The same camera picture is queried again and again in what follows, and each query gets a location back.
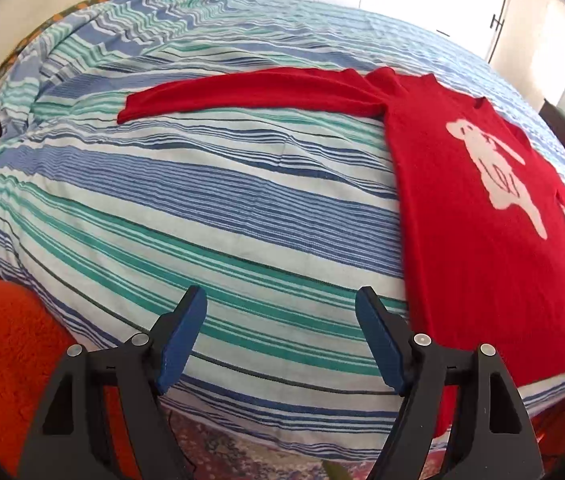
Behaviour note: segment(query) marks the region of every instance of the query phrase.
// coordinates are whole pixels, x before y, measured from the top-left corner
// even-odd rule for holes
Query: orange fluffy fabric
[[[75,342],[33,292],[0,281],[0,464],[12,476],[47,381]],[[117,389],[106,400],[120,468],[137,478]]]

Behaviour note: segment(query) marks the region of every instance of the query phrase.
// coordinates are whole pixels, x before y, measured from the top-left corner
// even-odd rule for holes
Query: white animal design
[[[491,205],[496,209],[507,209],[514,204],[520,206],[529,216],[539,236],[546,240],[547,231],[541,213],[531,201],[525,184],[515,176],[512,167],[504,156],[498,153],[496,146],[500,146],[523,165],[525,160],[502,140],[482,131],[465,119],[447,123],[447,131],[464,141],[471,160],[480,171],[480,180],[489,193]]]

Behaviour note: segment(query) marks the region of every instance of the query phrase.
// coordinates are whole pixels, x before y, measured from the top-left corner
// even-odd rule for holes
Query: striped bedsheet
[[[0,273],[91,349],[202,285],[208,318],[166,405],[280,449],[374,459],[400,397],[355,291],[407,316],[382,124],[294,109],[115,118],[166,81],[385,65],[487,96],[565,180],[565,151],[521,96],[408,23],[301,0],[111,0],[48,28],[0,87]],[[565,396],[565,374],[521,393],[537,413]]]

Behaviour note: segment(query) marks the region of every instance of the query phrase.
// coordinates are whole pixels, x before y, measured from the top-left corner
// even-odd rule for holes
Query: blue gripper pad
[[[383,381],[394,391],[401,392],[405,384],[402,356],[362,290],[356,293],[356,317]]]
[[[160,375],[156,381],[160,395],[166,394],[180,379],[206,315],[207,294],[202,288],[197,288],[189,309],[163,348]]]

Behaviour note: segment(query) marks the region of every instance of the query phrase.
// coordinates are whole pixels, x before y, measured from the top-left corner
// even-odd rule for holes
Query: metal screw
[[[496,349],[489,343],[483,343],[480,345],[480,351],[485,355],[496,355]]]
[[[416,334],[414,336],[414,343],[420,346],[429,346],[432,343],[432,338],[427,334]]]
[[[143,332],[138,332],[134,337],[131,338],[131,344],[134,346],[143,346],[149,341],[149,336]]]
[[[69,357],[76,357],[77,355],[80,355],[81,352],[82,346],[80,345],[71,345],[69,348],[67,348],[67,355]]]

